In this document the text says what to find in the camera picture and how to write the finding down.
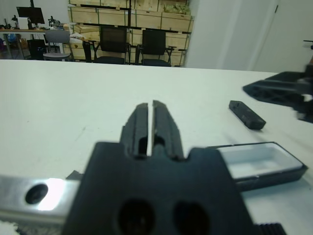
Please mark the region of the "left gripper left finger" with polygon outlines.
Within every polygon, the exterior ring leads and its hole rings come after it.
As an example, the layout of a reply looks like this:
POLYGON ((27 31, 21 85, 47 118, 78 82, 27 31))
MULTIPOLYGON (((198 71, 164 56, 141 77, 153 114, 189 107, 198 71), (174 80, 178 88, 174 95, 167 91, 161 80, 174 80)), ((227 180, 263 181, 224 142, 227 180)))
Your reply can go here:
POLYGON ((136 106, 122 127, 121 143, 125 154, 132 158, 146 158, 148 146, 148 104, 136 106))

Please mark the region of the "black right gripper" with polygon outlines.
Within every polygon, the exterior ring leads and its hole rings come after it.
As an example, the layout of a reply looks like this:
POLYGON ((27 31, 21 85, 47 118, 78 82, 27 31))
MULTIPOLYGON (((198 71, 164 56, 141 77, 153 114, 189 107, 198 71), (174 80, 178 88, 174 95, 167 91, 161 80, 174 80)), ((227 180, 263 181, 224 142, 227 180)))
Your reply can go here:
POLYGON ((293 107, 298 120, 313 119, 313 65, 305 72, 286 71, 243 86, 250 97, 266 103, 293 107))

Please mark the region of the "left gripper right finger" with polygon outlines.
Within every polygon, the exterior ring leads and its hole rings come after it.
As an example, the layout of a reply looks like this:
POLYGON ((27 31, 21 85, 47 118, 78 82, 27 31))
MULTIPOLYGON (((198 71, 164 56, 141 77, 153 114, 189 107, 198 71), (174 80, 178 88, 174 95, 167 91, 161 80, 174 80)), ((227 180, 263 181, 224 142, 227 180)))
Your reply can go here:
POLYGON ((156 155, 157 146, 163 148, 165 156, 174 160, 183 159, 180 131, 167 106, 153 101, 152 155, 156 155))

